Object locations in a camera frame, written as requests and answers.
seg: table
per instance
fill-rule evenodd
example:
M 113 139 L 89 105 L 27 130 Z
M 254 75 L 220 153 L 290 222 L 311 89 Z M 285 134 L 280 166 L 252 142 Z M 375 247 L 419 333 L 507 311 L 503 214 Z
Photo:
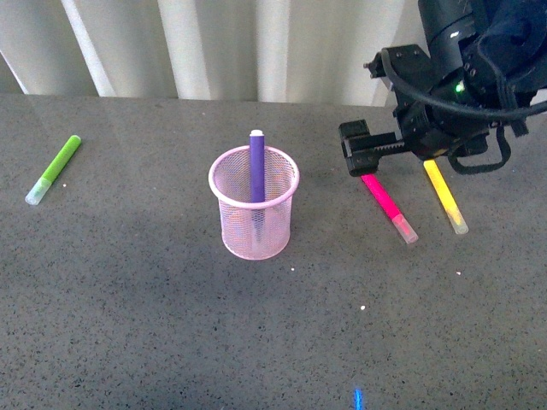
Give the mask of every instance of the table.
M 501 170 L 438 161 L 469 225 L 452 231 L 411 154 L 377 176 L 338 125 L 392 131 L 389 108 L 0 96 L 0 407 L 544 408 L 545 117 Z M 221 241 L 207 174 L 261 128 L 298 164 L 291 241 L 244 261 Z M 71 134 L 79 151 L 25 194 Z M 491 158 L 497 158 L 496 148 Z

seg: purple marker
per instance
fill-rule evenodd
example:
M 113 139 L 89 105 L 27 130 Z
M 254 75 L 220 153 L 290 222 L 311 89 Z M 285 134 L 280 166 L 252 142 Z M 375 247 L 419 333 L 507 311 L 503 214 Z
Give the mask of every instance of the purple marker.
M 264 189 L 264 134 L 253 130 L 249 135 L 250 146 L 250 201 L 266 201 Z

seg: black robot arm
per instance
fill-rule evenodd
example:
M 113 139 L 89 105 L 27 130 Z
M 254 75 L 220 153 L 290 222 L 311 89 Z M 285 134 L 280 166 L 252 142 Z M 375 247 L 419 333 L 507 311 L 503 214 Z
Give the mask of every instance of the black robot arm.
M 527 134 L 530 106 L 547 86 L 547 0 L 420 0 L 427 56 L 419 46 L 383 49 L 365 67 L 397 97 L 398 129 L 371 135 L 365 120 L 339 127 L 350 175 L 374 173 L 385 155 L 412 151 L 422 160 L 446 155 L 459 173 L 488 172 L 510 157 L 504 127 Z M 488 150 L 497 128 L 502 160 L 464 167 L 457 158 Z

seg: black cable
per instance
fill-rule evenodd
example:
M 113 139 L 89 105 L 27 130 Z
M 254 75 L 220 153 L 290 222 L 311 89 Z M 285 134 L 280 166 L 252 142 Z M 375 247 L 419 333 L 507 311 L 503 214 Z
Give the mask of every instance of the black cable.
M 388 49 L 383 49 L 380 52 L 382 57 L 382 65 L 384 71 L 395 88 L 398 88 L 403 94 L 429 104 L 433 107 L 443 109 L 453 114 L 465 115 L 469 118 L 475 118 L 479 120 L 488 121 L 503 121 L 503 120 L 523 120 L 531 115 L 540 114 L 547 111 L 547 101 L 534 104 L 527 108 L 517 109 L 488 109 L 488 108 L 475 108 L 467 105 L 457 104 L 455 102 L 446 102 L 440 98 L 431 96 L 425 92 L 422 92 L 412 85 L 407 83 L 404 79 L 399 77 L 393 66 L 391 65 L 391 58 Z

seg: mesh cup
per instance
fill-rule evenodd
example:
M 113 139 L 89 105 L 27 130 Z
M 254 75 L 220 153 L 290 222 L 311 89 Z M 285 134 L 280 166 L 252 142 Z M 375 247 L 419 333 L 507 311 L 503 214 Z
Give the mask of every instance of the mesh cup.
M 219 200 L 222 241 L 230 252 L 259 261 L 275 256 L 291 235 L 291 200 L 298 187 L 297 164 L 284 152 L 264 148 L 266 201 L 250 202 L 249 145 L 221 155 L 209 170 Z

